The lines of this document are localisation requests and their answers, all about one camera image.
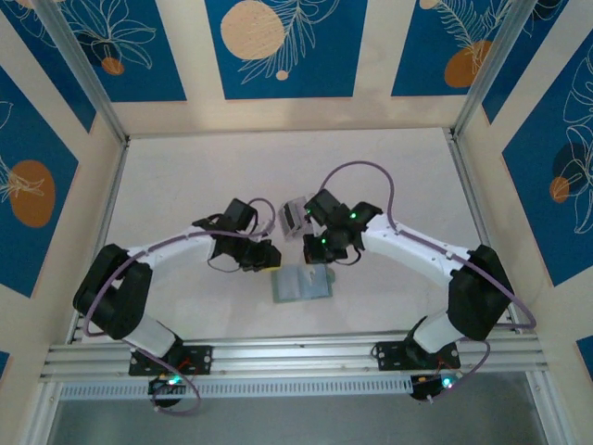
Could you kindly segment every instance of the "small box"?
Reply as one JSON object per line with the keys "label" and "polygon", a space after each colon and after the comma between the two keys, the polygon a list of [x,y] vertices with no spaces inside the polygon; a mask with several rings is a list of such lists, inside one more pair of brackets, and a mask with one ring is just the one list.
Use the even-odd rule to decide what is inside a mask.
{"label": "small box", "polygon": [[307,197],[297,197],[286,201],[278,210],[278,219],[284,234],[284,240],[300,239],[313,233],[313,225],[305,211]]}
{"label": "small box", "polygon": [[329,298],[333,281],[325,264],[289,264],[271,273],[272,297],[276,303]]}

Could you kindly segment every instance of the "aluminum frame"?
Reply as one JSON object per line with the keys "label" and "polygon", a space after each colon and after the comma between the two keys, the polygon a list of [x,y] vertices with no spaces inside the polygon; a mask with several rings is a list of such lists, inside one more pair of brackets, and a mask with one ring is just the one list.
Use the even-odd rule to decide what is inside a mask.
{"label": "aluminum frame", "polygon": [[[489,87],[496,78],[506,56],[521,32],[523,23],[533,9],[536,0],[515,2],[510,18],[505,20],[498,33],[496,44],[479,71],[457,118],[453,129],[446,129],[451,156],[460,177],[476,229],[484,244],[490,244],[480,197],[475,190],[475,180],[469,164],[463,156],[462,134],[478,109]],[[124,144],[113,184],[106,203],[106,211],[95,253],[107,237],[125,165],[129,136],[125,134],[107,94],[98,81],[92,67],[69,31],[58,8],[50,0],[32,0],[36,12],[56,42],[58,49],[69,64],[97,112],[105,119],[110,131]],[[511,310],[515,321],[519,314]],[[67,343],[74,339],[80,321],[74,312]],[[215,346],[212,376],[204,379],[226,380],[257,378],[308,377],[311,379],[344,376],[385,375],[378,371],[376,360],[371,357],[371,347],[377,341],[402,339],[405,332],[360,334],[355,336],[317,336],[261,339],[218,339],[193,342]],[[551,381],[548,366],[535,334],[497,332],[490,338],[492,354],[480,372],[525,371],[532,388],[536,407],[550,443],[572,444],[570,430],[560,399]],[[482,345],[460,343],[462,370],[468,371],[482,357]],[[29,419],[29,427],[21,438],[21,445],[46,443],[57,409],[57,402],[64,384],[68,382],[138,381],[139,377],[127,375],[130,352],[120,343],[66,344],[52,346],[35,395]],[[399,373],[419,374],[421,371]]]}

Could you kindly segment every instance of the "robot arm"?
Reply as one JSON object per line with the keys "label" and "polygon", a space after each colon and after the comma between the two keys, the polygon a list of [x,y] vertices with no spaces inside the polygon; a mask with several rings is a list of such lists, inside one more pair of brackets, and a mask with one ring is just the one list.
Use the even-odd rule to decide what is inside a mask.
{"label": "robot arm", "polygon": [[[244,271],[279,267],[281,254],[270,240],[231,235],[245,231],[255,213],[255,209],[234,199],[223,214],[194,222],[180,234],[156,244],[128,249],[105,246],[82,281],[73,300],[74,308],[90,315],[91,321],[111,338],[123,339],[176,366],[180,357],[177,351],[183,347],[183,341],[145,314],[151,283],[155,277],[181,265],[221,254],[233,257]],[[116,281],[109,283],[107,291],[99,295],[109,277],[134,258]],[[157,266],[158,274],[154,275]],[[96,309],[89,313],[97,298]]]}
{"label": "robot arm", "polygon": [[389,217],[375,206],[360,202],[351,210],[325,189],[305,209],[315,223],[324,226],[320,235],[303,237],[307,263],[342,260],[347,257],[346,248],[353,246],[399,261],[448,288],[448,308],[423,318],[406,340],[406,354],[419,369],[432,367],[438,352],[461,338],[484,340],[511,302],[460,262],[476,264],[511,290],[491,248],[451,246],[400,222],[395,222],[394,228]]}

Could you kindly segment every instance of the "mounting plate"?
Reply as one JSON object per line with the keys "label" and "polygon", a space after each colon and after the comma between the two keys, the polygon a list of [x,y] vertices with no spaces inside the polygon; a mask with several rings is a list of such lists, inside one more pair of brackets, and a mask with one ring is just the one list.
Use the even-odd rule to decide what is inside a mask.
{"label": "mounting plate", "polygon": [[408,356],[406,345],[406,341],[380,341],[375,344],[372,349],[372,356],[377,359],[379,371],[436,370],[439,361],[444,362],[448,369],[459,369],[461,367],[460,355],[455,343],[449,343],[438,353],[427,356],[425,366],[418,364]]}
{"label": "mounting plate", "polygon": [[[212,347],[211,346],[181,346],[181,361],[188,360],[180,371],[184,375],[209,375],[212,365]],[[161,374],[170,374],[165,368],[148,359],[138,360],[132,356],[130,359],[129,375],[132,376],[158,376]]]}

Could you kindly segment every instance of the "aluminum rail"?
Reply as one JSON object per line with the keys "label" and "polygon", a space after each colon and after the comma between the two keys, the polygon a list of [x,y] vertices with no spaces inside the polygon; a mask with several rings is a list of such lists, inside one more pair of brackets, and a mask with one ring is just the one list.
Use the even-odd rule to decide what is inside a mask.
{"label": "aluminum rail", "polygon": [[[214,347],[210,377],[262,378],[340,375],[384,375],[371,349],[378,341],[403,340],[406,333],[336,337],[290,337],[246,340],[187,341],[188,345]],[[546,371],[548,366],[534,334],[494,333],[492,351],[480,372]],[[461,370],[469,371],[484,355],[484,345],[459,343]],[[136,379],[128,376],[130,350],[126,345],[56,345],[50,348],[42,382]],[[403,375],[426,374],[415,370]]]}

